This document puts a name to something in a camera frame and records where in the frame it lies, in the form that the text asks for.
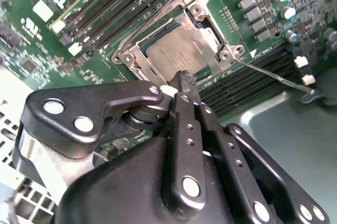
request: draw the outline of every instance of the black plastic part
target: black plastic part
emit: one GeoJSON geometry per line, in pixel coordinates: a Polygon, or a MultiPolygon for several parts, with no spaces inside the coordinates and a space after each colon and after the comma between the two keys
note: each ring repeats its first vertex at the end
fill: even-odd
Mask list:
{"type": "Polygon", "coordinates": [[[62,155],[84,158],[99,144],[105,118],[111,118],[109,135],[130,107],[157,105],[163,100],[159,88],[155,87],[158,94],[150,91],[152,86],[151,82],[136,81],[36,91],[28,96],[21,121],[31,136],[62,155]],[[48,100],[61,101],[64,111],[57,115],[46,112],[43,105],[48,100]],[[90,132],[74,126],[74,120],[83,116],[94,124],[90,132]]]}
{"type": "Polygon", "coordinates": [[[268,223],[282,223],[269,208],[234,137],[223,132],[214,111],[199,106],[204,148],[213,153],[236,223],[259,223],[254,204],[259,202],[268,211],[268,223]]]}
{"type": "Polygon", "coordinates": [[[194,118],[192,99],[183,93],[175,95],[170,117],[163,201],[173,215],[188,220],[201,211],[206,203],[201,128],[194,118]],[[192,179],[197,183],[197,196],[186,193],[184,179],[192,179]]]}
{"type": "Polygon", "coordinates": [[[236,124],[228,124],[224,131],[234,136],[241,151],[254,164],[252,169],[254,178],[262,181],[266,186],[265,192],[269,194],[270,207],[275,209],[284,223],[330,223],[328,215],[318,203],[243,128],[236,124]],[[309,222],[301,215],[300,205],[305,206],[311,212],[313,219],[309,222]],[[324,221],[318,219],[313,213],[313,207],[319,208],[323,213],[324,221]]]}
{"type": "Polygon", "coordinates": [[[76,180],[64,194],[55,224],[234,224],[213,159],[203,156],[207,202],[188,222],[162,201],[167,139],[152,138],[76,180]]]}

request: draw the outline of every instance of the motherboard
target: motherboard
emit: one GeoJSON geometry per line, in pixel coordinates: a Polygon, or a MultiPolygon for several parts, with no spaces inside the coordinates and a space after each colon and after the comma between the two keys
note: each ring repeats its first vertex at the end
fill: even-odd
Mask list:
{"type": "Polygon", "coordinates": [[[337,0],[0,2],[0,63],[34,90],[160,86],[188,70],[224,119],[285,88],[235,58],[305,85],[336,63],[337,0]],[[293,48],[309,74],[299,76],[293,48]]]}

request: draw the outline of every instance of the white connector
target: white connector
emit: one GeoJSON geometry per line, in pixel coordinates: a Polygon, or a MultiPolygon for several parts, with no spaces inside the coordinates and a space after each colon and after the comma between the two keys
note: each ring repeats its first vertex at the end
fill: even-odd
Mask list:
{"type": "Polygon", "coordinates": [[[303,66],[306,66],[306,65],[309,64],[309,63],[308,63],[308,59],[307,59],[305,56],[303,56],[303,57],[297,56],[296,59],[294,60],[294,62],[295,62],[296,67],[297,67],[298,69],[300,69],[300,68],[302,68],[303,66]]]}
{"type": "Polygon", "coordinates": [[[313,75],[307,74],[302,78],[302,81],[306,86],[308,86],[314,84],[316,82],[316,79],[313,75]]]}

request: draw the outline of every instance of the green circuit board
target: green circuit board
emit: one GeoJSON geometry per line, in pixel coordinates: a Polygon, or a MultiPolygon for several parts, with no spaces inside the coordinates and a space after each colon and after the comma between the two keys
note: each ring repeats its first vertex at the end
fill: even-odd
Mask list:
{"type": "MultiPolygon", "coordinates": [[[[65,70],[67,65],[78,55],[88,51],[94,43],[86,44],[77,56],[73,56],[68,51],[69,47],[85,39],[85,34],[77,36],[70,44],[63,45],[60,43],[60,38],[72,27],[65,27],[60,32],[55,32],[52,27],[58,20],[79,11],[88,1],[90,0],[4,1],[0,7],[3,30],[3,32],[0,30],[2,64],[34,90],[135,80],[136,77],[125,65],[112,63],[111,55],[123,37],[148,20],[158,10],[158,5],[168,0],[161,0],[154,8],[149,8],[146,14],[127,23],[127,27],[116,34],[109,41],[108,46],[99,53],[95,53],[87,62],[65,70]]],[[[244,46],[243,59],[249,62],[254,57],[261,57],[272,51],[286,41],[287,31],[295,30],[299,37],[297,42],[305,49],[317,72],[326,68],[326,62],[331,62],[330,51],[326,49],[323,34],[326,28],[336,21],[335,0],[288,0],[286,2],[261,0],[260,2],[263,2],[261,6],[264,9],[263,18],[266,16],[265,29],[270,33],[264,40],[257,39],[251,23],[245,18],[246,10],[238,5],[240,1],[210,0],[207,6],[229,43],[244,46]],[[291,20],[280,16],[282,9],[287,6],[294,7],[297,11],[296,16],[291,20]]],[[[115,6],[111,6],[111,9],[122,3],[116,3],[115,6]]],[[[98,1],[94,6],[100,5],[102,3],[98,1]]],[[[102,13],[90,29],[105,22],[110,14],[111,11],[102,13]]],[[[118,22],[122,22],[124,18],[127,19],[128,15],[132,15],[132,12],[126,12],[118,22]]],[[[112,32],[115,27],[116,24],[111,25],[105,33],[112,32]]],[[[230,74],[236,67],[237,65],[233,65],[225,74],[230,74]]],[[[224,74],[221,74],[212,78],[205,86],[218,81],[223,76],[224,74]]]]}

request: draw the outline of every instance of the black cable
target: black cable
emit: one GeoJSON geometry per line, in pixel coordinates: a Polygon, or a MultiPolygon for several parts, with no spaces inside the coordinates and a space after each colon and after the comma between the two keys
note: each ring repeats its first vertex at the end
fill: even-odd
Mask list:
{"type": "Polygon", "coordinates": [[[337,112],[337,105],[329,105],[325,103],[326,100],[327,100],[326,98],[319,98],[319,99],[316,99],[315,102],[320,108],[322,108],[325,111],[337,112]]]}

